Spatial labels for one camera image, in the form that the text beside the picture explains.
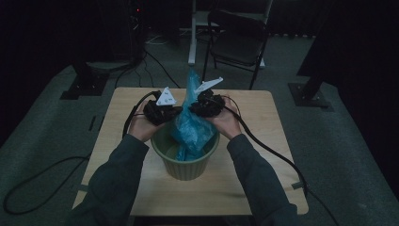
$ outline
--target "person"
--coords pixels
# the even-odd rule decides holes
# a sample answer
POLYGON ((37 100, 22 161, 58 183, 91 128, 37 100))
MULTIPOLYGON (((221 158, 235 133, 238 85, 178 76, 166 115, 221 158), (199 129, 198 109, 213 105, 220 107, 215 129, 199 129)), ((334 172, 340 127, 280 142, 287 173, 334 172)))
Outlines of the person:
MULTIPOLYGON (((229 98, 224 101, 226 107, 237 111, 229 98)), ((65 225, 126 225, 149 149, 144 142, 164 125, 155 126, 140 115, 146 103, 138 108, 128 135, 94 172, 86 197, 71 210, 65 225)), ((227 149, 257 225, 299 225, 296 206, 288 202, 273 168, 241 132, 233 114, 223 109, 218 116, 206 120, 230 140, 227 149)))

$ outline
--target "black controller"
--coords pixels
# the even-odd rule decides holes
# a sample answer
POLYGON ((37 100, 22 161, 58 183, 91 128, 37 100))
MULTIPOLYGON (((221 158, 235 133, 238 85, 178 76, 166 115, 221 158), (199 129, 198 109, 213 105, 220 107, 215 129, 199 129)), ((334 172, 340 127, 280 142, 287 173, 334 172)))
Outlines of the black controller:
POLYGON ((154 125, 171 121, 182 111, 183 108, 181 106, 157 105, 156 101, 148 101, 146 106, 144 106, 144 115, 154 125))
POLYGON ((214 95, 210 89, 207 89, 199 94, 197 101, 188 109, 200 117, 210 118, 220 114, 224 106, 225 102, 222 97, 214 95))

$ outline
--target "black stand base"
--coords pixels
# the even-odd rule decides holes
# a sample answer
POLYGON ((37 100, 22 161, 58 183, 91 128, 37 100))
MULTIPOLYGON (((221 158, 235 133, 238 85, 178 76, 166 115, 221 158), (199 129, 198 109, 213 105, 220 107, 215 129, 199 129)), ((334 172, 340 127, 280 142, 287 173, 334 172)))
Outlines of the black stand base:
POLYGON ((76 76, 70 89, 64 91, 60 100, 77 100, 80 96, 101 96, 108 80, 109 73, 93 73, 94 79, 90 84, 85 84, 76 76))
POLYGON ((316 94, 311 99, 309 99, 306 98, 306 95, 303 93, 303 88, 305 87, 305 84, 289 83, 288 87, 290 88, 291 94, 293 95, 295 105, 321 107, 324 111, 334 111, 330 102, 327 102, 325 100, 320 90, 318 90, 316 94))

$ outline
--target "hand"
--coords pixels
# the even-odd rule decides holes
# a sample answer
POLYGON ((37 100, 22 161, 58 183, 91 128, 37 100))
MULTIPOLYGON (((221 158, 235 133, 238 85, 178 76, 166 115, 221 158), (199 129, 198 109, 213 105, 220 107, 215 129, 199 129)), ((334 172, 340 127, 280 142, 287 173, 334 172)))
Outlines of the hand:
MULTIPOLYGON (((237 113, 237 109, 231 105, 229 98, 223 97, 223 101, 226 107, 237 113)), ((232 139, 241 134, 240 123, 228 109, 223 108, 219 115, 206 118, 206 120, 210 121, 216 129, 228 139, 232 139)))
POLYGON ((138 107, 135 116, 133 116, 130 122, 130 127, 128 131, 128 134, 132 135, 133 137, 136 137, 137 139, 143 142, 149 140, 156 131, 158 131, 160 128, 162 128, 162 126, 164 126, 164 123, 156 126, 147 120, 143 112, 144 106, 146 104, 147 101, 144 101, 138 107))

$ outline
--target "dark background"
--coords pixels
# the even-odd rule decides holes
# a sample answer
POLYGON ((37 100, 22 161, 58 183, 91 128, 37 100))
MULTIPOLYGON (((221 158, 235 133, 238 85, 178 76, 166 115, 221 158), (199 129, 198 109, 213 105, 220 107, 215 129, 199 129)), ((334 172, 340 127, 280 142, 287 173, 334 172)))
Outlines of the dark background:
MULTIPOLYGON (((198 10, 213 3, 198 1, 198 10)), ((66 66, 76 60, 131 60, 130 38, 139 46, 136 35, 145 37, 150 27, 174 39, 179 27, 191 25, 192 6, 186 0, 134 1, 142 9, 134 14, 142 25, 138 33, 129 33, 124 0, 0 4, 0 145, 66 66)), ((338 88, 396 194, 398 12, 398 4, 390 0, 275 0, 269 19, 274 35, 317 35, 298 74, 338 88)))

